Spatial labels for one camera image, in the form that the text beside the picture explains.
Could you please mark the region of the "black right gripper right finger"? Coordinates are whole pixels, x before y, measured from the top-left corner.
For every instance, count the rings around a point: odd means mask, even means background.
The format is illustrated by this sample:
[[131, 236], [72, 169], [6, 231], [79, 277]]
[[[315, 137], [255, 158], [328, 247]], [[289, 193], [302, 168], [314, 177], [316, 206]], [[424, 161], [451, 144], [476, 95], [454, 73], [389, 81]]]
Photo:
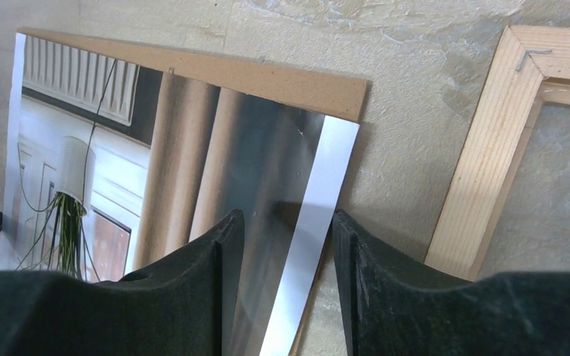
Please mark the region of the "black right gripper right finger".
[[349, 355], [570, 355], [570, 272], [463, 280], [342, 210], [332, 248]]

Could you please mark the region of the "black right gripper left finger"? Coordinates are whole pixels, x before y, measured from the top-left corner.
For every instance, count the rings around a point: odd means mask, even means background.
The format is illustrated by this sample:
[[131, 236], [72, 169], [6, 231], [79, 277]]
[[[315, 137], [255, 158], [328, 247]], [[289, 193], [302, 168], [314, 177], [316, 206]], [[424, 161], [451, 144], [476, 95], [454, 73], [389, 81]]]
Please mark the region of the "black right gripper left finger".
[[0, 355], [227, 355], [244, 240], [235, 209], [116, 282], [0, 271]]

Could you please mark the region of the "wooden picture frame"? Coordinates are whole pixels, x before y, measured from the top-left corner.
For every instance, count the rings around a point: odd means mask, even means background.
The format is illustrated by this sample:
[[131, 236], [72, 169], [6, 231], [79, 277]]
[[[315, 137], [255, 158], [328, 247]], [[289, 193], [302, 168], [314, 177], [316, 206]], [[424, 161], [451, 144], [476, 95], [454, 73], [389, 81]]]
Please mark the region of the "wooden picture frame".
[[427, 266], [476, 279], [544, 104], [570, 106], [570, 28], [508, 26], [427, 250]]

